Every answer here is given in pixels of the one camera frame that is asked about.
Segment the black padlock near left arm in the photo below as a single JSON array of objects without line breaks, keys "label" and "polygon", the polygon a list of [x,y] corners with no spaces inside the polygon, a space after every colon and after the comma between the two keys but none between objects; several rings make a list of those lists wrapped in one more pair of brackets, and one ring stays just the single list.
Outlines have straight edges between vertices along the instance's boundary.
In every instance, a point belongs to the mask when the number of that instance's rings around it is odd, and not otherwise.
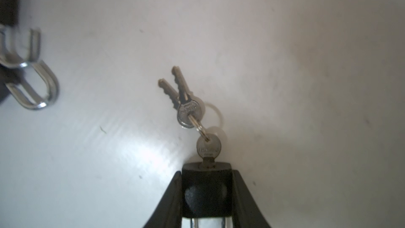
[{"label": "black padlock near left arm", "polygon": [[22,69],[37,62],[40,57],[41,32],[30,30],[30,45],[28,55],[22,58],[16,52],[9,52],[6,48],[6,34],[8,27],[18,25],[19,0],[1,0],[1,65],[9,69]]}]

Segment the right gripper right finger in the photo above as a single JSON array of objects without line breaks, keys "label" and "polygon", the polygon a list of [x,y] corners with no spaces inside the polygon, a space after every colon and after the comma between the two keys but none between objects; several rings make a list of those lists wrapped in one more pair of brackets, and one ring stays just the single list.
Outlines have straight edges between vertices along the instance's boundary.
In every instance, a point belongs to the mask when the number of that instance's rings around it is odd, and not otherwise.
[{"label": "right gripper right finger", "polygon": [[234,228],[271,228],[237,170],[232,171],[232,221]]}]

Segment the black padlock with keys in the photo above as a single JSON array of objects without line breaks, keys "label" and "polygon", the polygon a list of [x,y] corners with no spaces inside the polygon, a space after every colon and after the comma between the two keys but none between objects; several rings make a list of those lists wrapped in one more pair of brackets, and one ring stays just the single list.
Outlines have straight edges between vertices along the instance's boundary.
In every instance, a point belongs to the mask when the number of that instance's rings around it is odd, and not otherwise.
[{"label": "black padlock with keys", "polygon": [[216,161],[222,149],[221,140],[202,125],[203,106],[190,91],[180,67],[173,66],[171,72],[177,88],[165,79],[160,79],[158,85],[172,101],[178,123],[199,133],[196,152],[201,158],[200,162],[182,167],[181,216],[193,226],[199,219],[221,218],[226,223],[232,212],[232,168],[228,163]]}]

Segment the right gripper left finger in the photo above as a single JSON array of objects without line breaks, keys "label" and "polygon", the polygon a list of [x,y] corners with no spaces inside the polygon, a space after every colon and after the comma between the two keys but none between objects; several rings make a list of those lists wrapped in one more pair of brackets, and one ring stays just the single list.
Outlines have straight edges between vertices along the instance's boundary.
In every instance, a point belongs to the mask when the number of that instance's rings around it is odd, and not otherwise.
[{"label": "right gripper left finger", "polygon": [[144,228],[181,228],[182,203],[182,176],[178,171]]}]

